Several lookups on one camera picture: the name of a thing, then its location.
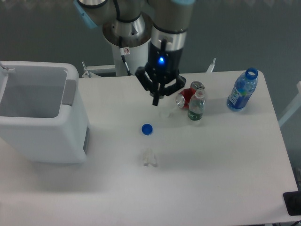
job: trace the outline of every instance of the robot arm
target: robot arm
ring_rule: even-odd
[[[138,20],[144,0],[76,0],[97,25],[116,19],[126,24]],[[135,73],[153,105],[163,96],[183,88],[186,79],[179,75],[179,62],[195,0],[147,0],[155,9],[148,62]],[[173,85],[165,87],[175,80]]]
[[[74,0],[74,4],[88,27],[103,25],[103,35],[112,45],[117,76],[125,75],[125,70],[132,75],[137,67],[145,65],[152,19],[141,12],[144,0]],[[125,56],[128,47],[135,49]],[[135,57],[137,52],[145,55]]]
[[[179,75],[179,62],[185,43],[194,0],[149,0],[155,8],[148,62],[135,75],[153,96],[153,105],[160,98],[183,88],[186,79]],[[172,80],[173,85],[165,87]]]

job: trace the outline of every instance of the blue led light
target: blue led light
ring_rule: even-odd
[[[163,64],[165,63],[164,58],[163,58],[163,57],[160,57],[159,60],[158,60],[158,63],[159,63],[160,65],[163,65]]]

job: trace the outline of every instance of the bottle label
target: bottle label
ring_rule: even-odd
[[[233,108],[240,109],[243,108],[252,94],[247,95],[244,89],[233,88],[231,95],[228,97],[228,104]]]
[[[191,110],[188,110],[188,118],[190,118],[193,121],[200,120],[202,118],[202,116],[203,116],[203,113],[197,114],[197,113],[192,112]]]

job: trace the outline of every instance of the white table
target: white table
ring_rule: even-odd
[[[262,73],[246,109],[226,106],[241,72],[185,74],[204,83],[199,123],[151,105],[137,78],[81,79],[91,122],[87,161],[32,163],[0,141],[0,225],[234,226],[300,220],[282,194],[297,186]],[[160,116],[162,106],[171,109]],[[153,125],[150,136],[141,133]],[[158,167],[143,166],[152,148]]]

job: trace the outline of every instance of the bottle cap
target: bottle cap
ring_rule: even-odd
[[[196,93],[196,98],[202,99],[205,97],[205,90],[202,88],[197,89]]]
[[[258,76],[258,70],[256,68],[250,67],[248,70],[246,70],[246,78],[249,80],[254,80]]]
[[[142,133],[144,135],[150,135],[150,134],[152,134],[152,126],[150,124],[144,124],[141,127],[141,130],[142,130]]]

